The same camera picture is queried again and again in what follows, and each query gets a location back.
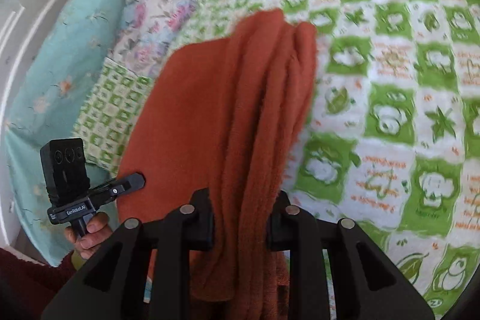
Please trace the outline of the person's left hand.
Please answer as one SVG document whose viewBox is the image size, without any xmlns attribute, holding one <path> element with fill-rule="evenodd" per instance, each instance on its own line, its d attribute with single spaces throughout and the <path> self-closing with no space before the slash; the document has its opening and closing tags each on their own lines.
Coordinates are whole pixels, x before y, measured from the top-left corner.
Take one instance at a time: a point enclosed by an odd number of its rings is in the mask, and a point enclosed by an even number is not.
<svg viewBox="0 0 480 320">
<path fill-rule="evenodd" d="M 76 253 L 84 260 L 90 259 L 113 233 L 109 217 L 104 212 L 95 214 L 86 229 L 87 233 L 84 236 L 79 236 L 71 227 L 64 230 L 66 239 L 74 245 Z"/>
</svg>

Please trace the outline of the dark red left sleeve forearm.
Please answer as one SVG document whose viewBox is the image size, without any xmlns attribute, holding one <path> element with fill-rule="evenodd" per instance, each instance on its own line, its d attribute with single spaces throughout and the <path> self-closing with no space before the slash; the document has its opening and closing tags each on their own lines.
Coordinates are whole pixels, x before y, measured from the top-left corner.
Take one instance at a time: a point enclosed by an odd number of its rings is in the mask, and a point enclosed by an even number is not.
<svg viewBox="0 0 480 320">
<path fill-rule="evenodd" d="M 1 319 L 40 319 L 83 260 L 70 252 L 57 267 L 23 260 L 1 249 Z"/>
</svg>

